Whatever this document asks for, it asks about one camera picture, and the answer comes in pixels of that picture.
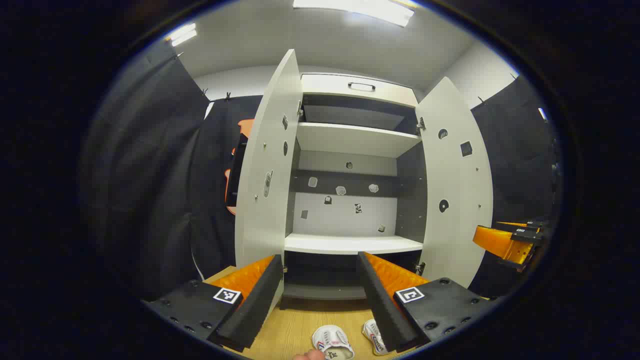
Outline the black backdrop cloth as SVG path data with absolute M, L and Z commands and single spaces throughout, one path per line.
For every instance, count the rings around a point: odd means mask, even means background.
M 135 296 L 153 301 L 238 267 L 225 172 L 262 97 L 210 101 L 165 43 L 137 57 L 110 89 L 81 158 L 80 193 L 93 243 Z M 562 162 L 530 83 L 515 79 L 470 111 L 492 173 L 490 226 L 546 220 Z

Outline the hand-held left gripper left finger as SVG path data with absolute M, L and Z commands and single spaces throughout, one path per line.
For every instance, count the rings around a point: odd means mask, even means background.
M 212 282 L 190 280 L 147 306 L 174 328 L 241 353 L 277 301 L 283 270 L 282 256 L 270 255 Z

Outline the long ceiling light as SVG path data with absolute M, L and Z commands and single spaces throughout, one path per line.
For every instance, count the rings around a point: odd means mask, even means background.
M 181 44 L 189 41 L 190 39 L 198 35 L 196 23 L 187 23 L 181 27 L 176 28 L 166 37 L 172 47 L 180 46 Z
M 337 10 L 406 27 L 415 10 L 393 0 L 293 0 L 294 9 Z

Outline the white cabinet drawer front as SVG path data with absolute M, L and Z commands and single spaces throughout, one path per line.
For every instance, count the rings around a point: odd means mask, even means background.
M 340 73 L 302 73 L 301 83 L 306 95 L 359 98 L 412 109 L 418 105 L 412 88 L 386 80 Z

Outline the white shoe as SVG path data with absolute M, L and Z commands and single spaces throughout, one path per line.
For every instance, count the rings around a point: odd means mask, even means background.
M 355 351 L 345 332 L 337 325 L 323 325 L 311 336 L 313 347 L 324 360 L 354 360 Z
M 368 321 L 363 324 L 362 334 L 371 342 L 372 351 L 376 356 L 384 356 L 389 353 L 375 319 L 368 319 Z

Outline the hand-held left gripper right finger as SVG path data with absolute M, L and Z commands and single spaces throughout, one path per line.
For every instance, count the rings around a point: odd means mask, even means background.
M 448 277 L 426 280 L 360 251 L 356 272 L 389 351 L 402 353 L 449 338 L 486 317 L 498 297 L 483 297 Z

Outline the white shoe cabinet door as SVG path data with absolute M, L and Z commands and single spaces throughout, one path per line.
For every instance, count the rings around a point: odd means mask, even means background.
M 425 160 L 423 276 L 450 278 L 467 288 L 485 255 L 473 241 L 476 228 L 493 222 L 489 154 L 473 113 L 448 77 L 414 111 Z
M 297 53 L 291 48 L 263 92 L 247 140 L 235 217 L 235 256 L 240 268 L 284 252 L 302 100 Z

